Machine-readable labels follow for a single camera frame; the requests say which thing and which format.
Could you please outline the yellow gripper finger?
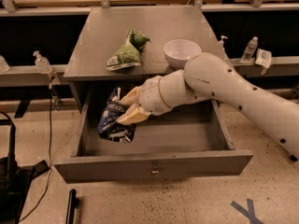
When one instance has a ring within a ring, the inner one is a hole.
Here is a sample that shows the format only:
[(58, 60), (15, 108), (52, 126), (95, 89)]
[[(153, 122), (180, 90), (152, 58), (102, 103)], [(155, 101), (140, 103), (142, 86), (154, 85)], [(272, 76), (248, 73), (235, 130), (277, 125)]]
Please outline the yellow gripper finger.
[(149, 116), (150, 112), (137, 103), (130, 106), (121, 104), (121, 115), (116, 121), (121, 125), (131, 125), (142, 122)]
[(133, 105), (137, 102), (139, 91), (140, 88), (138, 86), (134, 87), (120, 100), (120, 103), (127, 106)]

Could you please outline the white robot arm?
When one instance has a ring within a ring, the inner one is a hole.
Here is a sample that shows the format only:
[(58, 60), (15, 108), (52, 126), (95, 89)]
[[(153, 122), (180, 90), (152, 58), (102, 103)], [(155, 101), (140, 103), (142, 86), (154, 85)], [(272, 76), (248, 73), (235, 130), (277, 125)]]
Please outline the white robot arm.
[(227, 61), (211, 53), (194, 56), (183, 69), (149, 78), (133, 88), (121, 99), (128, 109), (117, 122), (138, 123), (176, 106), (209, 99), (238, 110), (290, 154), (299, 157), (299, 105), (247, 82)]

